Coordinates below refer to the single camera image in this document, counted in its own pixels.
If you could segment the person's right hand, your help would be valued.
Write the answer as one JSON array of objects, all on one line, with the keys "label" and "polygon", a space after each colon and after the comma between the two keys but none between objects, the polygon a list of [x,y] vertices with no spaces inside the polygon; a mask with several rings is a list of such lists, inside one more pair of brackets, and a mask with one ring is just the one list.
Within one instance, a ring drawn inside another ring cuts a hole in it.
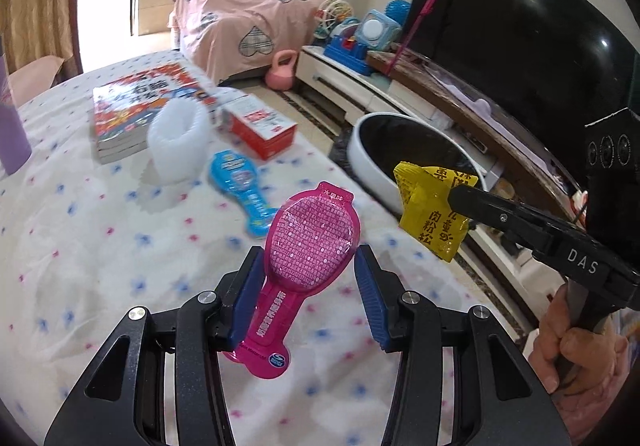
[{"label": "person's right hand", "polygon": [[562,390],[578,395],[626,374],[628,340],[616,332],[611,319],[601,333],[572,327],[566,292],[563,286],[555,293],[528,361],[549,394]]}]

